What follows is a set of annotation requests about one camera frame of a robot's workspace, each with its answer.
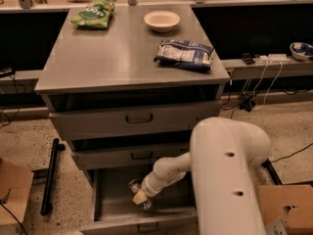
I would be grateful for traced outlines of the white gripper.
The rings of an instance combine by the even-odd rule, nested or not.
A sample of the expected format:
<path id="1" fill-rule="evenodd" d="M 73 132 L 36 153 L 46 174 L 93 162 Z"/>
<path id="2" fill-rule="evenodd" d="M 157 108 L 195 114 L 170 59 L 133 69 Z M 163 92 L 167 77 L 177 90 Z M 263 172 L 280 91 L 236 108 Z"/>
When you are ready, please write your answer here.
<path id="1" fill-rule="evenodd" d="M 154 178 L 145 177 L 142 181 L 141 188 L 133 197 L 132 202 L 140 205 L 148 200 L 148 197 L 154 197 L 160 192 L 158 181 Z"/>

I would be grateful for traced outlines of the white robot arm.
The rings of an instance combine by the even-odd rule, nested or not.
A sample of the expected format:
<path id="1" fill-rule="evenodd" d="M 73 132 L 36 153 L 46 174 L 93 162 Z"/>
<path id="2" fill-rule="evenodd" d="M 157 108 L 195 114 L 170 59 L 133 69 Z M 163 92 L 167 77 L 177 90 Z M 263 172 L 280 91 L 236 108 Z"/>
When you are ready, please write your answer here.
<path id="1" fill-rule="evenodd" d="M 265 162 L 270 146 L 268 134 L 254 124 L 206 118 L 194 127 L 187 153 L 155 162 L 132 189 L 133 202 L 147 207 L 190 172 L 201 235 L 266 235 L 249 167 Z"/>

